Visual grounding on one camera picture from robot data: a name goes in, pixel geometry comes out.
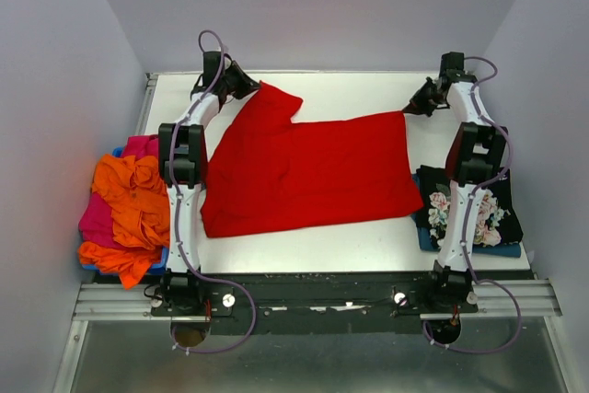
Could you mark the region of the red t shirt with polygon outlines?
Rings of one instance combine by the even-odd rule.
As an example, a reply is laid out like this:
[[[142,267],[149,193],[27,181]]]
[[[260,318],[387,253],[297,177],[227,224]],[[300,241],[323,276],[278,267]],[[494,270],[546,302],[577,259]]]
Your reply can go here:
[[[404,217],[423,207],[400,111],[294,122],[304,101],[264,84],[214,150],[209,238]]]

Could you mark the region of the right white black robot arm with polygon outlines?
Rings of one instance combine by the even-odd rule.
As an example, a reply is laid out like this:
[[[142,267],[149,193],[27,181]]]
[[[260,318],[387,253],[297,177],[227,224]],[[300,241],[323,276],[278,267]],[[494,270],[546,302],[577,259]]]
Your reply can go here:
[[[451,206],[445,243],[430,272],[431,282],[423,289],[423,300],[436,312],[461,305],[472,292],[471,265],[479,206],[485,189],[509,169],[502,165],[511,153],[507,131],[486,111],[479,95],[481,83],[492,79],[468,73],[462,52],[442,55],[439,74],[428,77],[402,112],[430,117],[436,110],[450,109],[459,122],[445,161],[450,180]]]

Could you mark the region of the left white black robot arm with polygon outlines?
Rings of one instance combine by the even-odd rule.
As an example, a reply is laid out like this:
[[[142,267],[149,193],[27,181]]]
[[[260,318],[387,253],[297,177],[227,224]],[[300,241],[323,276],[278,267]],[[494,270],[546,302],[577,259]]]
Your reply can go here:
[[[203,54],[203,72],[191,91],[188,108],[158,128],[158,160],[169,201],[169,253],[160,283],[171,310],[192,315],[204,309],[201,267],[196,246],[199,196],[208,172],[205,130],[230,98],[242,99],[260,89],[224,51]]]

